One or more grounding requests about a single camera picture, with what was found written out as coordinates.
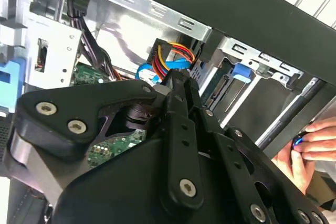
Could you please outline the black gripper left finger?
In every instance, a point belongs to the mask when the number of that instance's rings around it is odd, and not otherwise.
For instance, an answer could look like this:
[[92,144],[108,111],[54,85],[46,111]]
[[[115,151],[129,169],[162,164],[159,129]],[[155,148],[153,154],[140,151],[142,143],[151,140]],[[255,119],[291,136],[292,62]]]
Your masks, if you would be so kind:
[[87,163],[94,144],[137,129],[146,130],[150,140],[166,112],[188,114],[188,79],[192,78],[172,70],[154,88],[126,80],[26,93],[14,116],[11,155],[56,208],[64,190],[94,169]]

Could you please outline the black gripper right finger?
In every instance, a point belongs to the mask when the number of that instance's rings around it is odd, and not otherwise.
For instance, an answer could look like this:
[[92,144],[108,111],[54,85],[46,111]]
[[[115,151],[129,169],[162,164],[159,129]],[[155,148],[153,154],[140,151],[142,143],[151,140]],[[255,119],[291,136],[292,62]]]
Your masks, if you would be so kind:
[[195,123],[204,204],[189,223],[327,223],[273,162],[245,135],[223,130],[202,107],[198,85],[184,85]]

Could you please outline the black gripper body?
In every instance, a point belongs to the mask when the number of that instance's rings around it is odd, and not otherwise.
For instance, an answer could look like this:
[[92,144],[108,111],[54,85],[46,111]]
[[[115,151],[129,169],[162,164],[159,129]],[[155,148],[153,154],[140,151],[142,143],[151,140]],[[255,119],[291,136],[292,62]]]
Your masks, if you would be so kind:
[[157,135],[75,179],[53,223],[189,223],[204,204],[195,123],[166,112]]

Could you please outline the person's bare hand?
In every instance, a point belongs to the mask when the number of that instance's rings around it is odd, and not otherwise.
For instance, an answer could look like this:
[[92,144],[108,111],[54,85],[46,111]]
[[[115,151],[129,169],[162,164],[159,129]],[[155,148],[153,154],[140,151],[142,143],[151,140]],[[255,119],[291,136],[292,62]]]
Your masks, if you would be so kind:
[[302,142],[288,142],[272,161],[305,194],[316,162],[335,161],[335,117],[308,125]]

